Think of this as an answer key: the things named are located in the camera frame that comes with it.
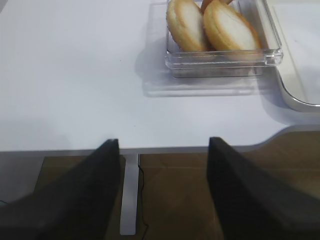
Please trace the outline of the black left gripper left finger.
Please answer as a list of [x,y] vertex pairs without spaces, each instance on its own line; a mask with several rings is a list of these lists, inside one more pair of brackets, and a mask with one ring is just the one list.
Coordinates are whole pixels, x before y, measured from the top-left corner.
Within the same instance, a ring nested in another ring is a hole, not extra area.
[[56,181],[0,209],[2,240],[102,240],[119,190],[119,143],[105,141]]

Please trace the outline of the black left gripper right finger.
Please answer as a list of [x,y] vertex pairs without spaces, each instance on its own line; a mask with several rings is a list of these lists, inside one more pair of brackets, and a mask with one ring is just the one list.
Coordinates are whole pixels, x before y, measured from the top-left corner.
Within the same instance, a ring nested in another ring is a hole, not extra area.
[[226,240],[318,240],[320,201],[211,137],[207,183]]

